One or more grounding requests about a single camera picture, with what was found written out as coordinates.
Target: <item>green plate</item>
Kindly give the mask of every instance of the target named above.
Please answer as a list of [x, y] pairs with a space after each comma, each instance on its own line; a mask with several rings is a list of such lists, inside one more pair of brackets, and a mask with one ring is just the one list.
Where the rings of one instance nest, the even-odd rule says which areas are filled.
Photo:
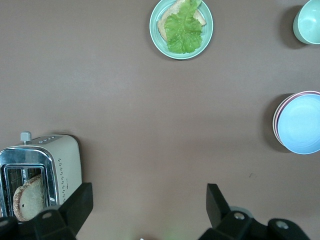
[[154, 8], [151, 14], [150, 18], [150, 35], [152, 38], [152, 41], [154, 45], [159, 49], [160, 52], [162, 52], [164, 55], [173, 58], [173, 59], [179, 59], [179, 60], [184, 60], [184, 59], [190, 59], [198, 54], [200, 54], [209, 44], [211, 37], [214, 32], [214, 20], [212, 18], [211, 12], [208, 8], [208, 6], [202, 2], [198, 10], [204, 17], [206, 21], [206, 25], [202, 27], [202, 43], [201, 46], [196, 49], [194, 52], [191, 53], [174, 53], [170, 52], [167, 47], [167, 42], [162, 38], [160, 35], [160, 32], [157, 27], [158, 21], [161, 19], [162, 15], [165, 13], [165, 11], [170, 8], [176, 0], [161, 0]]

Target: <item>white toaster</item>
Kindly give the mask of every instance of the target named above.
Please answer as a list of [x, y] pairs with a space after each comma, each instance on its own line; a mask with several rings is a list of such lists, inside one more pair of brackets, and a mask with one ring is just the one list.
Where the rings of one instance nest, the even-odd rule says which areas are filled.
[[15, 216], [13, 197], [17, 188], [41, 175], [45, 207], [62, 205], [81, 185], [79, 145], [75, 138], [50, 134], [31, 140], [21, 133], [22, 144], [0, 152], [0, 203], [3, 217]]

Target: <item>lettuce leaf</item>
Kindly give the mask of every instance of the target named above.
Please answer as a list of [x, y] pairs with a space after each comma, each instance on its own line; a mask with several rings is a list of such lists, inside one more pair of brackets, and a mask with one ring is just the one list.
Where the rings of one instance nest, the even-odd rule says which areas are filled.
[[202, 0], [186, 0], [177, 14], [167, 17], [164, 29], [167, 47], [177, 54], [192, 53], [201, 46], [202, 26], [194, 14]]

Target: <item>blue plate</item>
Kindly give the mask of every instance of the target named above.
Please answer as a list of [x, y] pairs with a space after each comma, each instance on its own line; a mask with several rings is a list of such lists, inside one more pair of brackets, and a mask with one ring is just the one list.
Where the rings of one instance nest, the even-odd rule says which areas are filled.
[[208, 6], [202, 2], [198, 10], [204, 17], [206, 24], [202, 27], [202, 43], [201, 46], [196, 49], [194, 52], [191, 53], [174, 53], [170, 52], [167, 47], [167, 42], [162, 38], [160, 35], [160, 32], [157, 27], [158, 21], [161, 19], [162, 15], [165, 13], [165, 11], [170, 8], [176, 0], [161, 0], [154, 8], [151, 14], [150, 23], [149, 23], [149, 29], [150, 29], [150, 35], [152, 38], [152, 41], [154, 45], [162, 52], [164, 55], [173, 58], [173, 59], [190, 59], [198, 54], [200, 54], [209, 44], [211, 37], [214, 32], [214, 21], [211, 15], [211, 12], [208, 8]]
[[293, 99], [282, 110], [277, 130], [282, 144], [296, 154], [320, 150], [320, 95], [307, 94]]

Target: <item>toasted bread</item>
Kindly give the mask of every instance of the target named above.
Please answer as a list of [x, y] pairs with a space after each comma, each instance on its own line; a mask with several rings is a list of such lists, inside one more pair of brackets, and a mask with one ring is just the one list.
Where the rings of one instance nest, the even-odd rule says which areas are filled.
[[[169, 17], [171, 14], [177, 14], [179, 12], [181, 4], [185, 1], [186, 0], [176, 0], [176, 2], [164, 12], [161, 19], [158, 21], [158, 30], [165, 41], [167, 41], [167, 35], [165, 30], [165, 23], [167, 17]], [[199, 12], [199, 10], [195, 11], [193, 17], [200, 22], [201, 26], [204, 26], [207, 23], [202, 14]]]
[[33, 219], [45, 208], [41, 174], [18, 187], [13, 195], [13, 212], [20, 222]]

